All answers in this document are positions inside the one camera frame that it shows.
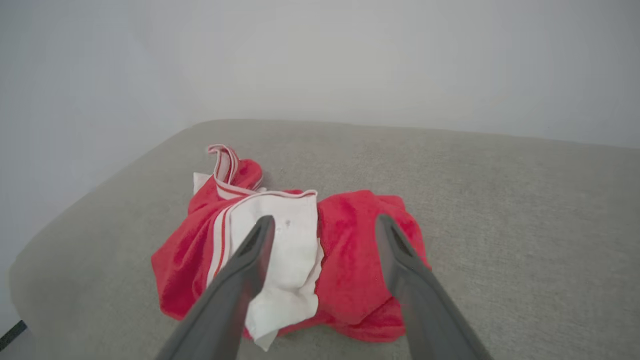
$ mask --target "red fabric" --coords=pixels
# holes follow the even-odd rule
[[[249,189],[261,178],[262,170],[256,162],[241,160],[231,184]],[[211,177],[189,203],[187,218],[152,256],[160,308],[168,316],[183,319],[204,291],[216,251],[214,220],[242,198],[222,199]],[[420,227],[406,212],[400,197],[379,196],[368,190],[333,195],[317,207],[318,237],[324,250],[316,282],[318,310],[313,318],[281,329],[278,334],[326,324],[362,341],[394,341],[404,334],[404,325],[400,305],[382,278],[375,221],[379,214],[390,215],[429,266]]]

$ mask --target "red stripe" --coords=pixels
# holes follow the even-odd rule
[[[213,277],[216,277],[218,275],[218,272],[222,267],[222,257],[225,255],[225,219],[227,218],[227,211],[229,211],[230,208],[231,206],[225,209],[224,214],[222,214],[222,249],[220,251],[220,260],[218,261],[218,267],[216,268],[216,272],[213,273]]]

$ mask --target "white wall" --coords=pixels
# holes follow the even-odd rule
[[[66,207],[186,126],[112,1],[0,4],[0,336],[16,255]]]
[[[640,147],[639,15],[636,0],[5,0],[0,274],[68,205],[201,120]],[[0,333],[16,321],[0,282]]]
[[[397,124],[640,147],[637,0],[158,0],[200,119]]]

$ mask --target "gray couch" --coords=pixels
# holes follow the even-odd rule
[[[180,224],[210,143],[271,189],[402,196],[434,273],[496,359],[640,358],[640,151],[394,127],[218,120],[173,136],[49,224],[10,272],[53,359],[150,359],[176,326],[150,256]],[[240,359],[408,359],[316,327]]]

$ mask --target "striped trim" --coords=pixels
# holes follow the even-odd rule
[[[218,188],[218,196],[222,199],[229,200],[240,196],[255,194],[255,190],[262,184],[262,178],[256,182],[258,186],[254,185],[250,190],[231,185],[240,167],[240,158],[238,158],[238,155],[233,149],[222,144],[214,144],[207,148],[207,152],[209,154],[215,153],[218,156],[213,172]]]

